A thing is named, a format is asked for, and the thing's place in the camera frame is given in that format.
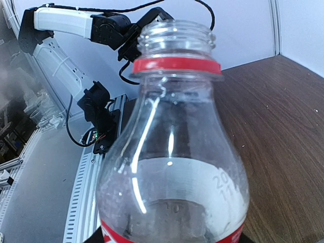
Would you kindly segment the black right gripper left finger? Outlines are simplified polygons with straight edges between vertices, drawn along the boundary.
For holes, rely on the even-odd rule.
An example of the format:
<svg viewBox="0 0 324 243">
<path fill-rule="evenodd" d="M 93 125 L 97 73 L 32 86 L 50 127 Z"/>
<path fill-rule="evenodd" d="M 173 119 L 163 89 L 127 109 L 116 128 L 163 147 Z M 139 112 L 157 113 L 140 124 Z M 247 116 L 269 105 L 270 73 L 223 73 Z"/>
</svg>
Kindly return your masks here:
<svg viewBox="0 0 324 243">
<path fill-rule="evenodd" d="M 105 243 L 101 226 L 84 243 Z"/>
</svg>

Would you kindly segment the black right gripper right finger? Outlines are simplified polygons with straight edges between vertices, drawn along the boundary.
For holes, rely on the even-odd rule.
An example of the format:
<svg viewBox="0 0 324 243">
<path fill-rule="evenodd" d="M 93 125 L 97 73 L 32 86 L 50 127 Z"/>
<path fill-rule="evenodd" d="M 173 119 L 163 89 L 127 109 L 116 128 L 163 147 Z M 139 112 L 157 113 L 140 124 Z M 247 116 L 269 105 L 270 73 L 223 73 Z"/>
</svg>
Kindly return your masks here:
<svg viewBox="0 0 324 243">
<path fill-rule="evenodd" d="M 248 238 L 244 233 L 240 235 L 239 243 L 251 243 L 251 239 Z"/>
</svg>

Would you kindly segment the red-label cola bottle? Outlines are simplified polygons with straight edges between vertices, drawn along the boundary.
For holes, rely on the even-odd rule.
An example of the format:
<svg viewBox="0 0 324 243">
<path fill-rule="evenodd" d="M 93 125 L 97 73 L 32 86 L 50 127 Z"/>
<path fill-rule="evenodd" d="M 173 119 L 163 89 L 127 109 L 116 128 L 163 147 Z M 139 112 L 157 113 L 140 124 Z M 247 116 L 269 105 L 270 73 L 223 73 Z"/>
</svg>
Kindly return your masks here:
<svg viewBox="0 0 324 243">
<path fill-rule="evenodd" d="M 239 242 L 249 184 L 215 105 L 214 41 L 195 22 L 142 29 L 140 95 L 96 187 L 105 242 Z"/>
</svg>

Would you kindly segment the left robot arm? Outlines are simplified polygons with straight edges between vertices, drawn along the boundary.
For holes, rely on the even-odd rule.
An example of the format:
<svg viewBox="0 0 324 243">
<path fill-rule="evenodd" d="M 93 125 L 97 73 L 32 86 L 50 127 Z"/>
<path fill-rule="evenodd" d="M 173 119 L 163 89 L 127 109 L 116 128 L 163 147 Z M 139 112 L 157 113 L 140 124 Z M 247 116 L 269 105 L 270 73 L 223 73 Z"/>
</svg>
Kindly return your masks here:
<svg viewBox="0 0 324 243">
<path fill-rule="evenodd" d="M 97 80 L 112 98 L 138 96 L 137 84 L 124 82 L 119 70 L 140 56 L 142 28 L 170 19 L 160 7 L 132 22 L 126 10 L 86 9 L 53 3 L 26 9 L 18 35 L 20 49 L 45 77 L 44 85 L 59 110 L 78 101 Z"/>
</svg>

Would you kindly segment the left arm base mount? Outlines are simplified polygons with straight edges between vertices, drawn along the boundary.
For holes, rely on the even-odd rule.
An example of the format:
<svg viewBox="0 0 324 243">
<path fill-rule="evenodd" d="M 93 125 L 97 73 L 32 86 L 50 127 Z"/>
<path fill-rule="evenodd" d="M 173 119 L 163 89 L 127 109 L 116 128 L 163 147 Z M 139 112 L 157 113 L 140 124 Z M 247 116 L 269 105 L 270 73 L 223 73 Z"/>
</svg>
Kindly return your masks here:
<svg viewBox="0 0 324 243">
<path fill-rule="evenodd" d="M 91 123 L 93 125 L 86 133 L 86 138 L 91 135 L 89 140 L 76 141 L 69 129 L 69 116 L 67 116 L 66 130 L 71 141 L 80 147 L 90 147 L 94 145 L 93 154 L 106 153 L 117 139 L 118 125 L 121 111 L 119 109 L 108 111 L 107 108 L 93 116 Z"/>
</svg>

